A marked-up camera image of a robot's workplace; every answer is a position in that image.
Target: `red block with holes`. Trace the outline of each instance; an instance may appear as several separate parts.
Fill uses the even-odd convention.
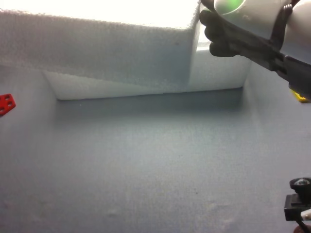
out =
[[[0,117],[7,114],[15,107],[16,104],[11,94],[0,96]]]

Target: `black knob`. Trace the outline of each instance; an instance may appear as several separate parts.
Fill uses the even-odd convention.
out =
[[[311,178],[297,178],[290,181],[291,189],[295,190],[303,204],[311,202]]]

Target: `black cable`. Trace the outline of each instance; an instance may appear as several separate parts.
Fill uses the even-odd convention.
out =
[[[304,233],[311,233],[309,228],[301,221],[301,220],[296,220],[300,228],[303,230]]]

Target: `brown object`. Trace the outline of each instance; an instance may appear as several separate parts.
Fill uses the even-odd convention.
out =
[[[304,233],[304,232],[303,232],[303,230],[298,226],[298,227],[295,228],[294,233]]]

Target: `black device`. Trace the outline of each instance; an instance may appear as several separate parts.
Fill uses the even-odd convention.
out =
[[[290,181],[296,193],[286,196],[284,213],[286,221],[296,221],[305,233],[311,233],[302,222],[301,212],[311,209],[311,178],[297,178]]]

